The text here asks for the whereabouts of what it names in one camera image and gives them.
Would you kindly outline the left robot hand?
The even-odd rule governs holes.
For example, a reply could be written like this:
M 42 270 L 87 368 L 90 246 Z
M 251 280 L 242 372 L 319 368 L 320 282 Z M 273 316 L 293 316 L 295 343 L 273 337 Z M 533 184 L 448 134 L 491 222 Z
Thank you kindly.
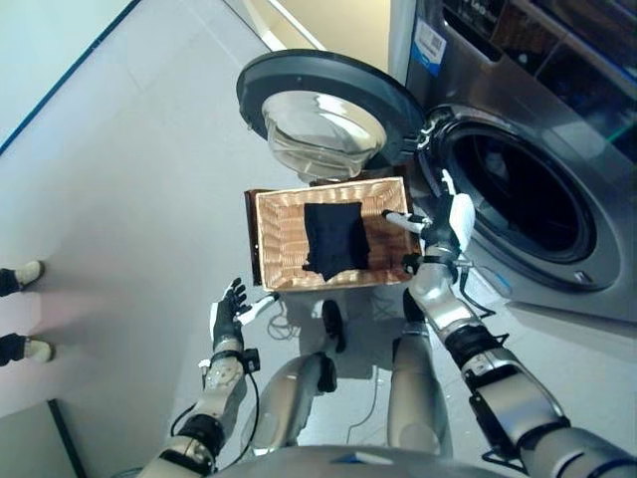
M 279 300 L 280 295 L 274 292 L 248 304 L 245 284 L 241 278 L 234 279 L 221 298 L 211 305 L 209 331 L 213 351 L 242 351 L 243 327 L 254 322 Z

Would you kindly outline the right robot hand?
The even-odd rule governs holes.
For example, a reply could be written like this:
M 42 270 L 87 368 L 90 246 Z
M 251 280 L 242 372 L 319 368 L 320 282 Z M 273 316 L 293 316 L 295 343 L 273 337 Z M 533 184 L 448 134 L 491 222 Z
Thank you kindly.
M 474 203 L 469 194 L 457 191 L 447 169 L 441 172 L 441 184 L 441 196 L 432 218 L 388 209 L 381 215 L 388 222 L 417 235 L 425 246 L 444 248 L 453 255 L 460 255 L 467 250 L 474 231 Z

